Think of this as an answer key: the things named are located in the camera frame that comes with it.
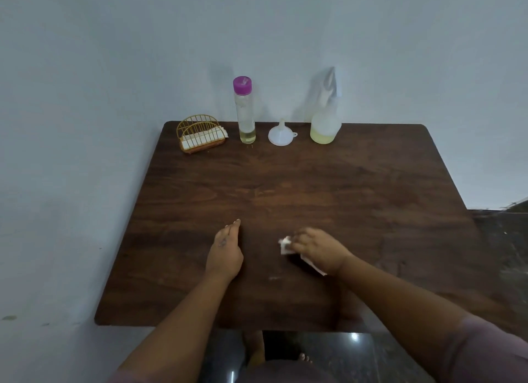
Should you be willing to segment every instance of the oil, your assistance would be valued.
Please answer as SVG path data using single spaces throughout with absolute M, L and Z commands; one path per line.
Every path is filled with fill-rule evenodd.
M 329 144 L 335 139 L 335 134 L 333 136 L 323 136 L 322 134 L 319 134 L 312 125 L 312 128 L 310 129 L 310 137 L 313 141 L 319 144 Z
M 257 130 L 255 128 L 253 128 L 253 131 L 249 133 L 244 133 L 242 130 L 239 130 L 239 133 L 240 133 L 240 140 L 244 144 L 251 144 L 257 138 Z

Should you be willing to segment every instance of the wooden table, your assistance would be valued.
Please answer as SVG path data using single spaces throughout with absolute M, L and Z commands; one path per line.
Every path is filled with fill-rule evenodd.
M 201 279 L 215 233 L 237 218 L 244 265 L 220 306 L 220 327 L 368 330 L 353 294 L 279 254 L 277 240 L 303 226 L 488 319 L 505 319 L 498 262 L 424 126 L 344 124 L 321 146 L 309 124 L 291 123 L 298 137 L 278 147 L 267 138 L 271 123 L 257 123 L 252 145 L 240 142 L 236 123 L 222 123 L 225 144 L 188 155 L 177 124 L 163 127 L 97 324 L 159 323 Z

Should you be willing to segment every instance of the glass bottle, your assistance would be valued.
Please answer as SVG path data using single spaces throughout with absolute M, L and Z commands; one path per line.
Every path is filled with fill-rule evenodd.
M 236 104 L 236 117 L 240 140 L 251 144 L 257 137 L 253 113 L 253 96 L 251 79 L 247 76 L 238 76 L 233 80 L 234 103 Z

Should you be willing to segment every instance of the marble floor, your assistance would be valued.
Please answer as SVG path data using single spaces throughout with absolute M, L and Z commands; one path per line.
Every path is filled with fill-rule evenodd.
M 528 327 L 528 213 L 474 212 L 474 220 L 501 262 L 505 295 Z M 528 337 L 528 329 L 523 337 Z M 300 351 L 339 382 L 433 382 L 390 333 L 265 332 L 267 359 Z M 216 330 L 200 382 L 233 383 L 244 363 L 241 332 Z

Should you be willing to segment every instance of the person's right arm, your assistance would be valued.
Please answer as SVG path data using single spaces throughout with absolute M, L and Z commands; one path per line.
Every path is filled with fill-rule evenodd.
M 291 248 L 344 282 L 383 322 L 406 351 L 438 376 L 446 340 L 469 315 L 452 302 L 373 267 L 319 229 L 295 234 Z

